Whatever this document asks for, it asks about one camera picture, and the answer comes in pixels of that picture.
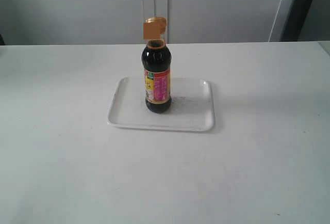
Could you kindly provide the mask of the dark soy sauce bottle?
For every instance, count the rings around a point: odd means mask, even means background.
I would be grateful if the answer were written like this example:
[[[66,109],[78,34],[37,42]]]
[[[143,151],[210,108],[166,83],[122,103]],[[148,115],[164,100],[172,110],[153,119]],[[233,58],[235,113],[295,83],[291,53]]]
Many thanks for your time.
[[[145,80],[145,104],[157,114],[170,108],[171,99],[171,52],[166,45],[164,17],[151,17],[143,23],[143,39],[146,46],[141,55]]]

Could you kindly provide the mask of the white rectangular tray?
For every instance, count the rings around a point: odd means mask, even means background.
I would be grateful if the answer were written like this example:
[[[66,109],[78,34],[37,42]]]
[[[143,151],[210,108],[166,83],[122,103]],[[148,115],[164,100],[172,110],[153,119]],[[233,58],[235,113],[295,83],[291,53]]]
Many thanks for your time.
[[[172,103],[163,114],[151,112],[145,104],[144,80],[122,78],[114,92],[108,123],[127,129],[206,132],[215,124],[212,89],[199,78],[171,80]]]

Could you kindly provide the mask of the dark vertical post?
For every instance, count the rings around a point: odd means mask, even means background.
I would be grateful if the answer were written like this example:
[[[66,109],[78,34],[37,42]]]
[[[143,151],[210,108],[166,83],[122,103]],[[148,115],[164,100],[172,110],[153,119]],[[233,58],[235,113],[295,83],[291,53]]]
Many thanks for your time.
[[[297,42],[313,0],[293,0],[285,21],[281,42]]]

